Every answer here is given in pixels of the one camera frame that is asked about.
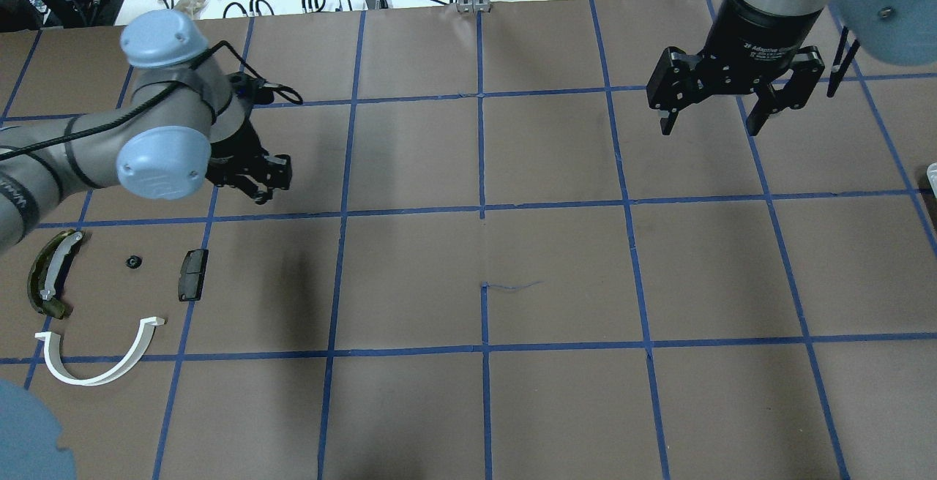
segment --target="blue joint cap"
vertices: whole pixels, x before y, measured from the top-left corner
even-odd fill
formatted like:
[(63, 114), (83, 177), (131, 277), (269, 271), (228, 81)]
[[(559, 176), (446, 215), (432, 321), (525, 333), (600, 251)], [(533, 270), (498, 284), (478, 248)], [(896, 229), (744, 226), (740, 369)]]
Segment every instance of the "blue joint cap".
[(117, 153), (117, 178), (131, 193), (148, 199), (176, 200), (198, 191), (212, 146), (190, 127), (145, 130)]
[(198, 56), (208, 49), (208, 39), (181, 11), (153, 10), (127, 24), (120, 46), (134, 67), (158, 69)]

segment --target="grid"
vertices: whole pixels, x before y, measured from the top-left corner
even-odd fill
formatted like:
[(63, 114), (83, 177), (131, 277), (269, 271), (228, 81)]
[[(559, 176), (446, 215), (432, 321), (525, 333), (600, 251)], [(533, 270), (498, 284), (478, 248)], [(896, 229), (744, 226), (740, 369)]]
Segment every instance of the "grid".
[[(713, 16), (712, 0), (706, 0), (709, 12)], [(269, 106), (258, 106), (258, 109), (302, 109), (318, 106), (342, 105), (348, 106), (348, 136), (345, 146), (344, 173), (341, 190), (341, 208), (338, 212), (321, 213), (295, 213), (295, 214), (235, 214), (234, 216), (215, 216), (215, 204), (217, 203), (218, 191), (213, 189), (211, 200), (205, 217), (173, 217), (173, 219), (151, 219), (151, 220), (86, 220), (88, 207), (92, 201), (90, 191), (84, 198), (81, 215), (77, 221), (73, 222), (48, 222), (41, 224), (41, 229), (56, 229), (65, 227), (124, 227), (124, 226), (150, 226), (160, 224), (204, 224), (204, 235), (201, 240), (201, 247), (208, 247), (209, 238), (212, 232), (212, 226), (216, 222), (231, 222), (242, 220), (338, 220), (340, 222), (337, 259), (335, 259), (335, 281), (334, 293), (332, 294), (331, 320), (329, 326), (328, 347), (326, 350), (291, 350), (291, 351), (261, 351), (261, 353), (188, 353), (187, 338), (190, 332), (192, 315), (197, 304), (190, 301), (187, 305), (187, 313), (184, 317), (183, 332), (181, 335), (178, 350), (175, 354), (148, 354), (143, 357), (143, 362), (170, 362), (173, 363), (173, 377), (171, 378), (170, 390), (166, 401), (166, 409), (163, 416), (160, 439), (158, 440), (157, 459), (153, 469), (153, 478), (160, 477), (162, 460), (168, 431), (170, 431), (171, 419), (173, 419), (173, 407), (175, 394), (180, 380), (180, 373), (185, 362), (190, 361), (223, 361), (223, 360), (262, 360), (262, 359), (305, 359), (321, 358), (325, 361), (324, 373), (324, 394), (322, 394), (321, 406), (321, 424), (319, 424), (318, 440), (318, 477), (324, 477), (326, 446), (329, 437), (330, 406), (332, 403), (332, 371), (334, 371), (335, 361), (338, 358), (347, 357), (382, 357), (382, 356), (422, 356), (422, 354), (443, 354), (443, 353), (481, 353), (482, 354), (482, 416), (483, 416), (483, 454), (485, 455), (485, 477), (494, 477), (494, 461), (498, 457), (494, 456), (492, 448), (492, 397), (491, 397), (491, 369), (490, 356), (492, 353), (509, 353), (509, 351), (530, 351), (530, 350), (643, 350), (646, 353), (646, 374), (649, 380), (649, 396), (652, 404), (652, 417), (656, 431), (657, 448), (660, 456), (660, 475), (663, 478), (670, 478), (670, 464), (668, 460), (668, 446), (665, 436), (665, 415), (662, 412), (660, 404), (658, 377), (655, 367), (654, 350), (660, 348), (688, 348), (688, 347), (727, 347), (727, 346), (756, 346), (756, 345), (803, 345), (806, 347), (807, 357), (810, 360), (810, 369), (813, 371), (813, 379), (816, 387), (816, 393), (819, 397), (823, 409), (824, 422), (826, 430), (829, 431), (829, 439), (832, 444), (835, 455), (837, 469), (841, 478), (850, 477), (846, 460), (843, 456), (843, 450), (840, 448), (839, 436), (837, 436), (837, 426), (834, 420), (833, 412), (829, 406), (829, 400), (824, 388), (824, 378), (821, 375), (820, 366), (814, 351), (814, 346), (824, 343), (847, 343), (847, 342), (865, 342), (865, 341), (911, 341), (911, 340), (937, 340), (937, 332), (904, 332), (904, 333), (873, 333), (873, 334), (825, 334), (824, 336), (814, 336), (810, 333), (810, 327), (807, 325), (807, 319), (803, 306), (801, 306), (799, 297), (799, 288), (794, 279), (794, 270), (788, 255), (787, 247), (784, 241), (782, 225), (775, 210), (774, 202), (776, 200), (800, 200), (800, 199), (824, 199), (824, 198), (863, 198), (863, 197), (910, 197), (911, 202), (916, 209), (917, 216), (927, 236), (930, 248), (934, 255), (937, 255), (937, 239), (935, 239), (933, 229), (930, 226), (930, 220), (927, 217), (927, 211), (920, 202), (920, 194), (928, 194), (930, 190), (918, 190), (911, 182), (911, 178), (905, 173), (905, 168), (901, 163), (897, 148), (892, 142), (883, 117), (876, 107), (876, 101), (870, 93), (867, 80), (928, 80), (937, 78), (937, 73), (921, 74), (900, 74), (900, 75), (882, 75), (882, 76), (864, 76), (857, 63), (854, 63), (856, 76), (847, 77), (849, 82), (857, 82), (861, 86), (870, 109), (873, 111), (876, 122), (881, 131), (881, 137), (886, 141), (888, 150), (895, 161), (895, 166), (899, 170), (901, 180), (904, 183), (904, 190), (873, 190), (873, 191), (853, 191), (841, 193), (827, 192), (799, 192), (799, 193), (773, 193), (767, 183), (766, 174), (762, 166), (759, 150), (756, 140), (748, 137), (750, 152), (752, 152), (754, 163), (757, 169), (759, 181), (763, 192), (761, 194), (747, 195), (726, 195), (726, 196), (698, 196), (698, 197), (656, 197), (656, 198), (632, 198), (629, 196), (628, 184), (626, 181), (625, 170), (623, 167), (622, 152), (619, 147), (619, 129), (616, 123), (615, 105), (613, 105), (613, 93), (619, 91), (637, 91), (643, 90), (643, 86), (612, 86), (609, 77), (609, 64), (606, 61), (605, 43), (602, 41), (602, 26), (600, 25), (599, 14), (596, 9), (595, 0), (589, 0), (589, 9), (594, 26), (594, 36), (596, 47), (602, 65), (602, 79), (605, 82), (603, 87), (588, 88), (569, 88), (552, 90), (522, 90), (507, 92), (485, 92), (485, 69), (483, 69), (483, 43), (482, 27), (485, 22), (485, 16), (478, 14), (476, 16), (476, 50), (478, 67), (478, 91), (476, 94), (442, 94), (441, 96), (418, 96), (418, 97), (378, 97), (378, 99), (361, 99), (358, 97), (359, 78), (361, 74), (362, 46), (365, 37), (365, 22), (368, 14), (362, 13), (360, 16), (357, 30), (357, 46), (355, 52), (354, 65), (354, 85), (351, 90), (351, 97), (347, 100), (319, 100), (309, 101), (302, 106), (292, 106), (291, 104), (274, 104)], [(244, 57), (249, 58), (249, 49), (251, 36), (254, 31), (254, 19), (252, 18), (247, 27), (247, 39), (244, 41)], [(10, 107), (20, 87), (23, 76), (32, 59), (33, 53), (40, 41), (41, 33), (37, 34), (32, 45), (26, 63), (20, 71), (13, 94), (4, 108), (3, 116), (0, 122), (19, 122), (34, 121), (43, 119), (63, 118), (74, 116), (9, 116)], [(127, 77), (124, 79), (118, 105), (123, 102), (124, 95), (130, 84), (130, 70), (127, 71)], [(486, 203), (485, 197), (485, 99), (488, 97), (522, 97), (522, 96), (553, 96), (553, 94), (590, 94), (603, 93), (608, 109), (609, 122), (613, 143), (613, 153), (616, 159), (616, 172), (618, 173), (620, 198), (615, 200), (576, 200), (575, 202), (549, 202), (549, 203)], [(411, 102), (411, 101), (446, 101), (459, 100), (466, 96), (477, 97), (478, 114), (478, 185), (479, 185), (479, 203), (477, 206), (442, 206), (442, 207), (413, 207), (407, 209), (375, 209), (375, 210), (348, 210), (348, 186), (349, 176), (351, 176), (352, 147), (354, 147), (355, 118), (359, 105), (371, 103), (392, 103), (392, 102)], [(745, 118), (745, 108), (740, 99), (736, 99), (739, 106), (739, 113), (742, 119)], [(800, 335), (787, 337), (732, 337), (732, 339), (689, 339), (689, 340), (656, 340), (652, 336), (652, 326), (650, 326), (649, 314), (645, 302), (645, 291), (643, 291), (643, 278), (641, 271), (640, 244), (635, 237), (635, 227), (633, 227), (632, 208), (641, 206), (641, 204), (684, 204), (684, 203), (730, 203), (730, 202), (764, 202), (774, 234), (777, 241), (777, 248), (782, 257), (783, 268), (787, 276), (787, 283), (793, 296), (794, 307), (796, 308), (797, 320), (799, 320)], [(594, 341), (594, 342), (549, 342), (549, 343), (512, 343), (512, 344), (493, 344), (489, 343), (489, 310), (488, 294), (490, 286), (487, 282), (482, 283), (479, 288), (479, 311), (481, 311), (481, 342), (478, 344), (436, 346), (436, 347), (418, 347), (418, 348), (395, 348), (395, 349), (337, 349), (337, 324), (340, 315), (340, 290), (343, 273), (343, 263), (345, 255), (345, 242), (348, 227), (348, 221), (356, 217), (377, 217), (392, 216), (392, 214), (432, 214), (432, 213), (474, 213), (478, 212), (479, 219), (484, 220), (486, 213), (495, 211), (518, 211), (527, 209), (541, 208), (576, 208), (576, 207), (622, 207), (628, 246), (630, 251), (630, 263), (632, 264), (632, 274), (630, 276), (635, 280), (635, 289), (637, 293), (638, 312), (641, 324), (641, 340), (615, 340), (615, 341)], [(43, 324), (43, 329), (49, 328), (50, 320), (47, 319)], [(122, 356), (65, 356), (64, 363), (113, 363), (120, 360)], [(36, 350), (31, 358), (3, 358), (0, 364), (27, 364), (28, 373), (24, 387), (30, 387), (34, 371), (38, 364), (41, 364), (40, 345), (37, 344)]]

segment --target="robotiq logo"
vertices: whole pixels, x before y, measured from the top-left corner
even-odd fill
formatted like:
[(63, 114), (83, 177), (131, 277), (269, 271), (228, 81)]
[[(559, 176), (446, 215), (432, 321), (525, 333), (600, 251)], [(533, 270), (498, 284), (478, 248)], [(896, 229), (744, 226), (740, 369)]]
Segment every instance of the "robotiq logo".
[(0, 189), (7, 191), (7, 198), (10, 199), (10, 202), (13, 202), (14, 206), (20, 209), (26, 209), (26, 207), (29, 206), (26, 196), (23, 196), (23, 191), (20, 191), (16, 186), (13, 186), (3, 178), (0, 178)]

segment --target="light blue cap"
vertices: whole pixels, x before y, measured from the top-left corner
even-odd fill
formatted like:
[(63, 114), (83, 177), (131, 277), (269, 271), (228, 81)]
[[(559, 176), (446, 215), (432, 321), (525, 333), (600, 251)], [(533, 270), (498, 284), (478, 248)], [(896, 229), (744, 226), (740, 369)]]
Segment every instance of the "light blue cap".
[(937, 0), (835, 0), (862, 47), (891, 64), (937, 61)]
[(158, 69), (198, 56), (208, 48), (208, 39), (181, 11), (153, 10), (127, 24), (120, 46), (134, 67)]
[(75, 459), (56, 444), (61, 425), (21, 386), (0, 380), (0, 478), (74, 480)]
[(212, 146), (197, 130), (155, 127), (130, 139), (117, 153), (117, 178), (131, 193), (176, 200), (198, 191)]

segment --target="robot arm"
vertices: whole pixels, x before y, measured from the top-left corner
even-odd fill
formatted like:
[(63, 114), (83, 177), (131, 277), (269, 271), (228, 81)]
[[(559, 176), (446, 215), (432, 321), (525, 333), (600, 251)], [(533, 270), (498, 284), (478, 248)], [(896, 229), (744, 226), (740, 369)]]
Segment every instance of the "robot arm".
[(123, 184), (171, 200), (207, 177), (265, 203), (272, 190), (290, 187), (290, 157), (270, 156), (249, 120), (277, 87), (240, 72), (224, 76), (211, 56), (219, 47), (208, 50), (174, 10), (128, 24), (121, 46), (141, 70), (130, 107), (0, 131), (0, 252), (84, 190)]
[[(833, 0), (863, 46), (893, 64), (937, 59), (937, 0)], [(806, 106), (824, 72), (816, 47), (801, 47), (829, 0), (723, 0), (696, 54), (667, 47), (647, 83), (647, 104), (670, 134), (677, 114), (713, 94), (757, 94), (755, 135), (772, 114)], [(782, 88), (773, 86), (788, 71)]]

